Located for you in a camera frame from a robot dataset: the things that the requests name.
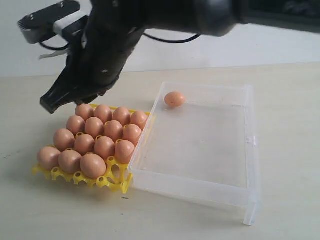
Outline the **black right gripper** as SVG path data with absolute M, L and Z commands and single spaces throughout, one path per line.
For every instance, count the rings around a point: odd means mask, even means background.
M 69 103 L 89 103 L 110 90 L 145 32 L 142 4 L 94 4 L 65 69 L 40 105 L 50 114 Z

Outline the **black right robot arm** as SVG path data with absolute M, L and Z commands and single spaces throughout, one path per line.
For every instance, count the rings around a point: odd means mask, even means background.
M 245 24 L 320 31 L 317 0 L 93 0 L 91 5 L 89 15 L 74 12 L 53 25 L 69 48 L 64 70 L 40 99 L 50 114 L 110 90 L 148 29 L 213 37 Z

